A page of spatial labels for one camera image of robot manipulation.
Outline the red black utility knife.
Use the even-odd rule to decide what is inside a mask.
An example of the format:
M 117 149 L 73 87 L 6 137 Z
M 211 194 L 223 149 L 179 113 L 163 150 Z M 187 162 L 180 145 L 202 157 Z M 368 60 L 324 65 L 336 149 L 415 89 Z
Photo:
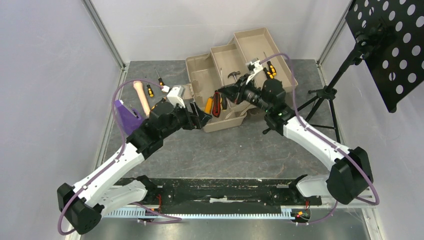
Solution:
M 221 114 L 221 94 L 215 91 L 213 94 L 213 103 L 211 113 L 214 117 L 219 118 Z

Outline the claw hammer black grip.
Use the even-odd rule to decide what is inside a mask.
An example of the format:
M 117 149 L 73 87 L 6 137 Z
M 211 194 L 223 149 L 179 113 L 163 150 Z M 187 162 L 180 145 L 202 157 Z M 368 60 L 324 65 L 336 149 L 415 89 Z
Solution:
M 229 73 L 227 77 L 228 78 L 233 77 L 234 80 L 237 81 L 238 80 L 237 76 L 240 75 L 240 74 L 241 74 L 240 71 L 233 71 L 233 72 Z

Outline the orange handled tool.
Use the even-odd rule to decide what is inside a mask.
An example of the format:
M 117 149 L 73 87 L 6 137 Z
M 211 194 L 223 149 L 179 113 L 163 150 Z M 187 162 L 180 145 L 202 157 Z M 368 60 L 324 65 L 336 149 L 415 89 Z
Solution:
M 209 97 L 206 101 L 204 112 L 207 114 L 211 114 L 213 108 L 214 100 L 213 97 Z

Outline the thin black-yellow screwdriver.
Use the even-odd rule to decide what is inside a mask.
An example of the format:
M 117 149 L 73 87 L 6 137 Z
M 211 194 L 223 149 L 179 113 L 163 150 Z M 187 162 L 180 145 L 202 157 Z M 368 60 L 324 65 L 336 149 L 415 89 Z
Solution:
M 265 73 L 265 75 L 266 75 L 266 78 L 268 79 L 268 80 L 270 80 L 270 79 L 274 79 L 274 76 L 273 76 L 273 74 L 266 68 L 266 67 L 264 67 L 263 68 L 263 71 L 264 71 L 264 73 Z

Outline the medium black-yellow screwdriver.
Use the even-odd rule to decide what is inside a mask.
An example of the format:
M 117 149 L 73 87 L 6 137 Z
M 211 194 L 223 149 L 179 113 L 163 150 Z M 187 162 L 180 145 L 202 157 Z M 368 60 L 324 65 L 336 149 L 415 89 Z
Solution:
M 158 82 L 159 82 L 159 85 L 160 85 L 161 87 L 164 87 L 164 86 L 165 86 L 165 83 L 164 83 L 164 81 L 163 81 L 162 77 L 160 76 L 160 74 L 159 74 L 158 70 L 157 70 L 156 68 L 154 68 L 154 70 L 155 70 L 155 72 L 156 72 L 157 80 L 158 80 Z

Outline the black-yellow screwdriver cluster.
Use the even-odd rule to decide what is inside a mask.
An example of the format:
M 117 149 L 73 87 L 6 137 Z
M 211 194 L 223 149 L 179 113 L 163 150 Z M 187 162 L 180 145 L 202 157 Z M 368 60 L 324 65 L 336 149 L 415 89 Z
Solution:
M 227 101 L 227 99 L 225 97 L 221 97 L 220 103 L 221 103 L 221 110 L 222 111 L 227 110 L 227 108 L 228 108 L 228 101 Z

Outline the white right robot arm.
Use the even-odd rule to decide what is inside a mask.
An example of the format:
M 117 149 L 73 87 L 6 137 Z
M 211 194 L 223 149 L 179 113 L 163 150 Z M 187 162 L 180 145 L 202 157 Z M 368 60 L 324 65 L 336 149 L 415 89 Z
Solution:
M 269 130 L 296 142 L 329 170 L 328 174 L 304 174 L 296 178 L 288 191 L 293 203 L 302 204 L 314 196 L 331 196 L 344 205 L 362 200 L 360 194 L 373 182 L 367 152 L 332 140 L 297 116 L 286 104 L 286 91 L 280 81 L 268 79 L 262 87 L 256 88 L 239 79 L 219 88 L 218 92 L 234 104 L 246 101 L 263 110 Z

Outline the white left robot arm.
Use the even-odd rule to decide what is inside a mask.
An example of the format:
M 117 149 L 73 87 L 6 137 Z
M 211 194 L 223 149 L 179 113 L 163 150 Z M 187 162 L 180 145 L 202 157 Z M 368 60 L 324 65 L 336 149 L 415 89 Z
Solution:
M 191 110 L 167 100 L 159 101 L 141 125 L 122 146 L 87 177 L 74 185 L 63 183 L 57 189 L 60 216 L 58 232 L 69 235 L 90 232 L 108 213 L 128 204 L 142 201 L 152 204 L 157 198 L 155 188 L 134 180 L 116 189 L 111 187 L 129 170 L 141 164 L 164 145 L 164 139 L 178 130 L 200 130 L 212 118 L 194 102 Z

